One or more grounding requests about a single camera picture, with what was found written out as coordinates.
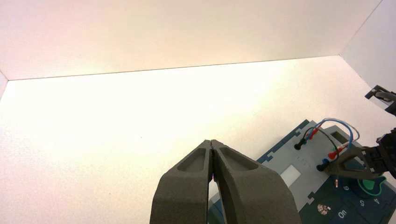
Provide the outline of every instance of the circuit board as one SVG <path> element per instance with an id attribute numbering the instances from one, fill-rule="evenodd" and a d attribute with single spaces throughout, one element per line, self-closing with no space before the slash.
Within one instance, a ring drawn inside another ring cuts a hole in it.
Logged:
<path id="1" fill-rule="evenodd" d="M 340 177 L 339 186 L 335 188 L 334 177 L 316 169 L 316 165 L 322 163 L 332 148 L 324 135 L 316 134 L 301 150 L 294 149 L 294 144 L 301 139 L 301 133 L 314 125 L 315 122 L 305 120 L 257 160 L 284 179 L 293 194 L 302 223 L 388 223 L 396 208 L 396 189 L 389 183 L 381 185 L 381 194 L 377 196 L 362 192 L 356 179 Z M 322 130 L 337 145 L 349 138 L 337 126 Z M 355 142 L 353 147 L 361 145 Z M 357 160 L 352 160 L 350 165 L 362 166 Z M 318 206 L 326 206 L 329 210 L 322 214 Z M 209 201 L 208 222 L 225 223 L 218 194 Z"/>

